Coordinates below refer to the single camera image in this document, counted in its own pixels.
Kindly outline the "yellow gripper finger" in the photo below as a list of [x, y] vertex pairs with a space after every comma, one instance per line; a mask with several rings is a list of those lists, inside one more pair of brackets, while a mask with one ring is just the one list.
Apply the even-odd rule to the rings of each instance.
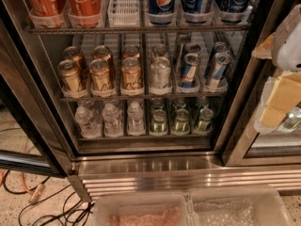
[[288, 112], [301, 102], [301, 74], [286, 73], [274, 83], [267, 100], [267, 107], [279, 112]]
[[260, 116], [260, 123], [267, 127], [277, 127], [284, 119], [286, 112], [273, 107], [265, 107]]

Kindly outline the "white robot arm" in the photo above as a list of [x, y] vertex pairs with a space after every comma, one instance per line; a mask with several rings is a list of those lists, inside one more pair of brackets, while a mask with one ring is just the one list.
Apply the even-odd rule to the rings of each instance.
[[282, 74], [266, 81], [257, 120], [261, 126], [275, 129], [301, 102], [301, 5], [296, 5], [278, 26], [271, 52], [272, 63]]

